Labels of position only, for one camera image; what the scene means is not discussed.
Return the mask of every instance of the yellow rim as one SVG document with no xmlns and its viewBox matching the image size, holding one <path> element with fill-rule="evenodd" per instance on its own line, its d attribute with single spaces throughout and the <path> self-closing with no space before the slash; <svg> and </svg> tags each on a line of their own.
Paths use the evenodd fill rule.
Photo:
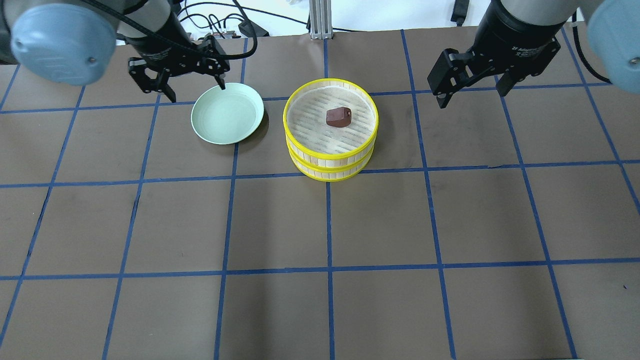
<svg viewBox="0 0 640 360">
<path fill-rule="evenodd" d="M 371 160 L 371 157 L 367 159 L 367 162 L 364 165 L 362 165 L 362 168 L 360 168 L 360 170 L 354 172 L 351 175 L 348 175 L 348 176 L 345 176 L 345 177 L 341 177 L 340 179 L 323 179 L 322 177 L 313 176 L 313 175 L 309 174 L 308 172 L 302 170 L 295 161 L 293 161 L 293 165 L 295 165 L 296 168 L 302 174 L 305 174 L 306 176 L 312 178 L 313 180 L 318 180 L 318 181 L 322 181 L 322 182 L 325 182 L 325 183 L 335 183 L 336 181 L 342 181 L 342 180 L 351 179 L 352 177 L 358 175 L 362 170 L 364 170 L 365 167 L 367 167 L 367 164 L 369 163 L 369 160 Z"/>
<path fill-rule="evenodd" d="M 287 142 L 287 148 L 289 149 L 289 154 L 291 156 L 294 156 L 297 161 L 302 163 L 302 165 L 305 165 L 306 167 L 311 168 L 311 169 L 313 169 L 315 171 L 326 172 L 326 173 L 331 173 L 331 174 L 334 174 L 336 172 L 343 172 L 343 171 L 351 170 L 352 168 L 357 167 L 359 164 L 361 164 L 364 161 L 364 159 L 367 158 L 367 156 L 369 154 L 371 154 L 373 152 L 373 146 L 372 146 L 371 149 L 369 149 L 369 151 L 367 151 L 367 153 L 362 157 L 362 159 L 359 159 L 358 161 L 356 161 L 356 162 L 354 162 L 352 164 L 349 164 L 349 165 L 345 165 L 343 167 L 328 168 L 328 167 L 321 167 L 321 166 L 316 165 L 316 164 L 311 164 L 307 160 L 304 160 L 303 158 L 300 157 L 300 155 L 296 154 L 296 152 L 293 151 L 293 149 L 291 148 L 291 145 L 289 144 L 289 142 Z"/>
<path fill-rule="evenodd" d="M 376 125 L 373 129 L 373 132 L 371 133 L 371 136 L 369 137 L 369 139 L 367 139 L 367 141 L 362 144 L 361 146 L 359 146 L 358 148 L 351 150 L 349 152 L 343 152 L 342 154 L 323 154 L 322 152 L 316 152 L 313 151 L 311 149 L 306 148 L 304 145 L 302 145 L 299 141 L 296 140 L 296 138 L 293 136 L 293 134 L 291 133 L 291 130 L 289 130 L 289 126 L 287 125 L 287 110 L 289 110 L 289 106 L 291 105 L 291 99 L 293 99 L 298 93 L 300 93 L 302 90 L 304 90 L 304 88 L 306 88 L 309 85 L 313 85 L 316 83 L 321 83 L 323 81 L 342 81 L 343 83 L 347 83 L 349 85 L 355 86 L 357 89 L 359 89 L 360 91 L 362 91 L 364 93 L 364 95 L 371 101 L 371 104 L 373 105 L 373 113 L 375 115 L 375 119 L 376 119 Z M 347 80 L 343 80 L 343 79 L 337 79 L 337 78 L 324 78 L 324 79 L 317 79 L 317 80 L 313 80 L 313 81 L 309 81 L 308 83 L 302 85 L 301 87 L 299 87 L 296 91 L 293 92 L 293 94 L 291 94 L 291 96 L 289 97 L 289 99 L 287 100 L 287 104 L 285 104 L 284 106 L 284 112 L 282 113 L 282 120 L 284 123 L 284 131 L 287 134 L 287 136 L 291 139 L 291 141 L 293 142 L 293 144 L 295 144 L 295 146 L 297 148 L 299 148 L 300 150 L 302 150 L 305 154 L 311 155 L 311 156 L 315 156 L 319 159 L 322 160 L 339 160 L 342 158 L 348 158 L 352 155 L 358 154 L 359 152 L 361 152 L 363 149 L 365 149 L 367 146 L 369 146 L 369 144 L 371 144 L 371 142 L 373 142 L 373 140 L 375 140 L 376 138 L 376 134 L 378 133 L 378 107 L 376 106 L 376 103 L 373 101 L 373 99 L 371 98 L 371 96 L 369 95 L 369 93 L 367 93 L 363 88 L 359 87 L 358 85 L 347 81 Z"/>
</svg>

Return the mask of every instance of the chocolate block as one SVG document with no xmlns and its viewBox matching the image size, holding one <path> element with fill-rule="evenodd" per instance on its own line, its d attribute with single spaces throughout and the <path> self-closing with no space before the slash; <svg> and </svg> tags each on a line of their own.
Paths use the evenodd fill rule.
<svg viewBox="0 0 640 360">
<path fill-rule="evenodd" d="M 345 127 L 351 123 L 351 109 L 341 108 L 326 111 L 326 123 L 334 127 Z"/>
</svg>

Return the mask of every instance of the metal post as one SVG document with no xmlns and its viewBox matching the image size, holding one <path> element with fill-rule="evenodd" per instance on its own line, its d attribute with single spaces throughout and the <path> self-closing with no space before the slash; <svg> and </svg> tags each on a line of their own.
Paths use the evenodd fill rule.
<svg viewBox="0 0 640 360">
<path fill-rule="evenodd" d="M 309 0 L 309 19 L 312 39 L 333 38 L 331 0 Z"/>
</svg>

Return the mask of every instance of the yellow and white basket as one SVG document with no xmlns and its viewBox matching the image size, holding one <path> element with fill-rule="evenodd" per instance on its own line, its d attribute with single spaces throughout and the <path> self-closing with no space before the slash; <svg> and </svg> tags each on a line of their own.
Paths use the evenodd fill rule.
<svg viewBox="0 0 640 360">
<path fill-rule="evenodd" d="M 326 124 L 326 111 L 351 109 L 351 124 Z M 369 162 L 378 132 L 378 109 L 358 85 L 341 79 L 318 79 L 299 87 L 284 108 L 289 155 L 305 175 L 320 181 L 355 176 Z"/>
</svg>

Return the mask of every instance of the light green plate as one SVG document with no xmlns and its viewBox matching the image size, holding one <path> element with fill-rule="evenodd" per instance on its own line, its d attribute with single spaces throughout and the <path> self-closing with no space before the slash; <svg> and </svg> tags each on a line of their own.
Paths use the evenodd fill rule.
<svg viewBox="0 0 640 360">
<path fill-rule="evenodd" d="M 260 125 L 264 104 L 260 94 L 239 83 L 208 89 L 191 110 L 191 125 L 206 142 L 227 145 L 251 135 Z"/>
</svg>

